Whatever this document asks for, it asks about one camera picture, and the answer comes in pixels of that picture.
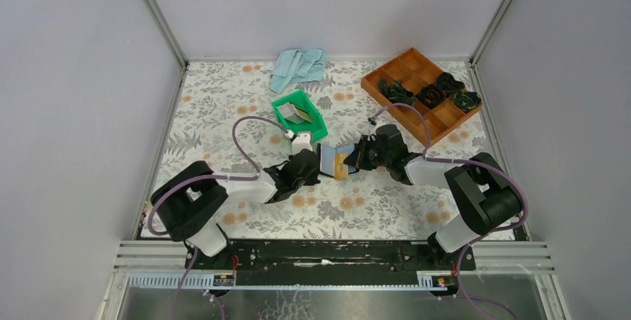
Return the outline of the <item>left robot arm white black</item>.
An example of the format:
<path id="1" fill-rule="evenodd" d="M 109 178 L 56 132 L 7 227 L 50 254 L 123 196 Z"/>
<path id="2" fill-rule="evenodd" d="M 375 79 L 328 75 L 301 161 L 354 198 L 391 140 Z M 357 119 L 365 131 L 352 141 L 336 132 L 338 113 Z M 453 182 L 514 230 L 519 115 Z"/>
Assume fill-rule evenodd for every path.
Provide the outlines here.
<path id="1" fill-rule="evenodd" d="M 158 216 L 165 230 L 153 229 L 154 235 L 166 234 L 174 242 L 189 243 L 209 266 L 220 269 L 231 258 L 228 237 L 213 221 L 222 205 L 284 201 L 302 186 L 317 185 L 318 174 L 319 157 L 309 150 L 255 175 L 217 174 L 206 162 L 195 161 L 151 195 L 153 209 L 147 226 L 152 228 L 153 218 Z"/>

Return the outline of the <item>gold credit card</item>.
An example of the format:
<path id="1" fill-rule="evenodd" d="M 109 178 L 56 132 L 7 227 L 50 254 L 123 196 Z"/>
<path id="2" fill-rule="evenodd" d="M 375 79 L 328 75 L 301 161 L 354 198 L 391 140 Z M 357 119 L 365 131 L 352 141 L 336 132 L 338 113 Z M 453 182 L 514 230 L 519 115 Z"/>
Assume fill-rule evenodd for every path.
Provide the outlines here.
<path id="1" fill-rule="evenodd" d="M 347 153 L 337 153 L 334 159 L 334 179 L 343 180 L 349 177 L 349 166 L 345 164 Z"/>

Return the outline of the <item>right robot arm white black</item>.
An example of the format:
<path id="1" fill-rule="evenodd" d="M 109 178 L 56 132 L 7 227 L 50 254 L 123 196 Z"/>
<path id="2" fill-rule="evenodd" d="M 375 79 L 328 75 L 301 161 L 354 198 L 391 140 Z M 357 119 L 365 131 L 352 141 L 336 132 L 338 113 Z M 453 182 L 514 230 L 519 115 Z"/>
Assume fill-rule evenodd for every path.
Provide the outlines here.
<path id="1" fill-rule="evenodd" d="M 432 185 L 450 191 L 458 215 L 427 240 L 426 257 L 436 269 L 452 264 L 463 246 L 525 213 L 519 189 L 490 154 L 455 160 L 414 153 L 393 124 L 362 136 L 344 163 L 357 170 L 384 167 L 394 181 L 404 185 Z"/>

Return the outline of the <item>black card holder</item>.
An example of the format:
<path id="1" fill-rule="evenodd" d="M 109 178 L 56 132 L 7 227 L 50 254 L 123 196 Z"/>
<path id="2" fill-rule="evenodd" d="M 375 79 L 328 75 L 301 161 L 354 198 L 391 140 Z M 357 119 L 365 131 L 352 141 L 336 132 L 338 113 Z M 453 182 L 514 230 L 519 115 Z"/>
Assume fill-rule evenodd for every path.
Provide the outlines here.
<path id="1" fill-rule="evenodd" d="M 317 151 L 317 155 L 320 158 L 319 173 L 335 180 L 347 179 L 350 175 L 358 173 L 358 168 L 345 164 L 345 159 L 354 150 L 355 146 L 353 144 L 343 147 L 331 147 L 319 143 Z"/>

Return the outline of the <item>green plastic bin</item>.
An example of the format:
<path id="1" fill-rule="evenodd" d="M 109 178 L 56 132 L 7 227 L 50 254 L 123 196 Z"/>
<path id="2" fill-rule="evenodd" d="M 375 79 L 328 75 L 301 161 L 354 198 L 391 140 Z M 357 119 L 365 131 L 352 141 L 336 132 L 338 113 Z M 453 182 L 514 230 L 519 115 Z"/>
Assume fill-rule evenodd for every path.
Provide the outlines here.
<path id="1" fill-rule="evenodd" d="M 272 101 L 272 108 L 278 121 L 296 134 L 310 132 L 314 141 L 328 135 L 321 113 L 302 90 Z"/>

